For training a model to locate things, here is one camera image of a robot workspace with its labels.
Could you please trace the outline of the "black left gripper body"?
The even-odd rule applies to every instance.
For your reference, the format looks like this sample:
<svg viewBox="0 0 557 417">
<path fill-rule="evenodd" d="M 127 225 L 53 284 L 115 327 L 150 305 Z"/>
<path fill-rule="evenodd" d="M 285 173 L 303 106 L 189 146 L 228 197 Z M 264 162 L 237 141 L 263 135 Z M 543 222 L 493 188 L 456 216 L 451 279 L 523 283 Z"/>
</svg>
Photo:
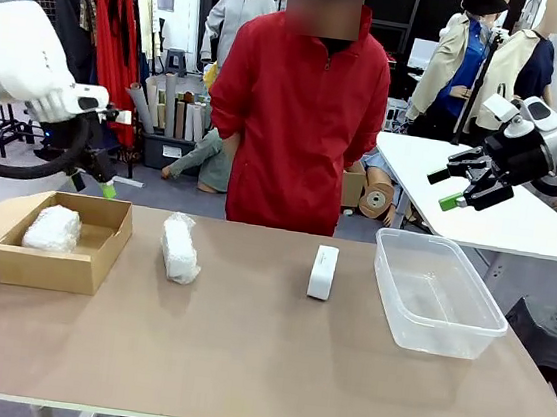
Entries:
<svg viewBox="0 0 557 417">
<path fill-rule="evenodd" d="M 111 181 L 112 161 L 105 149 L 85 147 L 80 155 L 79 166 L 97 182 Z"/>
</svg>

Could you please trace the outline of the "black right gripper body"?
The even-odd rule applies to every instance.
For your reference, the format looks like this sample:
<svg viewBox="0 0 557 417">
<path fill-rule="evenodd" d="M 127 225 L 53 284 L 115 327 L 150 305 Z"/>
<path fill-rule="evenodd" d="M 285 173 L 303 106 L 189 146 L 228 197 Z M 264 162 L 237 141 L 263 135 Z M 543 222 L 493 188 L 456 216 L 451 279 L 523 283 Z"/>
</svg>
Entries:
<svg viewBox="0 0 557 417">
<path fill-rule="evenodd" d="M 538 130 L 517 138 L 500 131 L 486 141 L 486 154 L 497 178 L 510 185 L 521 185 L 547 176 L 551 171 L 545 142 Z"/>
</svg>

